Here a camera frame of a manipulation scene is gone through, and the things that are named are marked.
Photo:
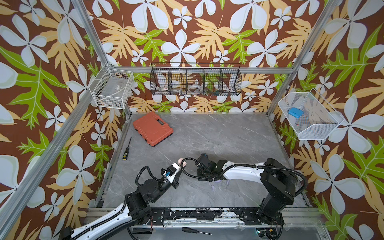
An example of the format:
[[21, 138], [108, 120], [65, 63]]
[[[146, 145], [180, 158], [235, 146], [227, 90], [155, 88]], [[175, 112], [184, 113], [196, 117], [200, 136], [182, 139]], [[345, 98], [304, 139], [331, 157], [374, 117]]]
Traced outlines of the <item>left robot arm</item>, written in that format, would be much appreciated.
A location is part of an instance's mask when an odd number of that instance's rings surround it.
[[127, 194], [122, 204], [111, 212], [86, 224], [61, 230], [60, 240], [106, 240], [123, 229], [142, 225], [152, 218], [151, 203], [155, 203], [166, 191], [179, 186], [183, 166], [173, 163], [161, 169], [162, 177], [156, 178], [148, 166], [143, 167], [136, 179], [136, 191]]

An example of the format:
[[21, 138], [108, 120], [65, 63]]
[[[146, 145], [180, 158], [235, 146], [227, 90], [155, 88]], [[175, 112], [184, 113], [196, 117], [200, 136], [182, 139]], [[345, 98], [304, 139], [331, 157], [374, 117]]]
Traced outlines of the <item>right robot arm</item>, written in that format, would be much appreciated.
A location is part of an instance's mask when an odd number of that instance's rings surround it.
[[198, 159], [179, 159], [177, 164], [186, 176], [201, 182], [243, 180], [262, 184], [268, 194], [257, 210], [256, 219], [264, 225], [282, 223], [282, 210], [291, 206], [295, 197], [308, 186], [302, 173], [288, 169], [272, 158], [264, 163], [242, 164], [228, 160], [214, 162], [207, 154], [201, 154]]

